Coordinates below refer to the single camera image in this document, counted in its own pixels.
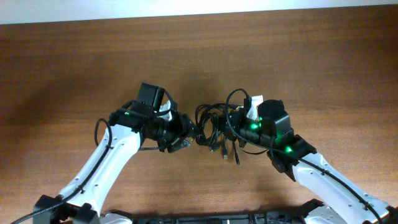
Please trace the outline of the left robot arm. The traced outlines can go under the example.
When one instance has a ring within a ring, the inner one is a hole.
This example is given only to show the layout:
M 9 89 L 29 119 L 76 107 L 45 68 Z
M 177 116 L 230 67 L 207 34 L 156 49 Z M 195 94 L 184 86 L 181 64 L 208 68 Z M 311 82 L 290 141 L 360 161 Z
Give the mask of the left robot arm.
M 132 223 L 126 212 L 101 215 L 105 198 L 130 158 L 146 139 L 169 153 L 189 145 L 195 124 L 177 110 L 163 88 L 142 83 L 135 100 L 128 101 L 105 120 L 106 130 L 96 149 L 74 179 L 53 198 L 41 196 L 35 204 L 34 223 Z

